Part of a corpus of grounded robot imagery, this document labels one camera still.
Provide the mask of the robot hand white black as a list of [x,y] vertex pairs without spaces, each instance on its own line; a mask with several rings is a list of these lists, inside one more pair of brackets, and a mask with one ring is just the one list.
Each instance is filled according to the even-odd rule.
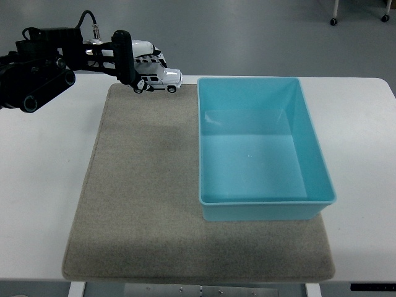
[[165,90],[167,64],[161,50],[153,43],[132,40],[135,77],[131,83],[135,92]]

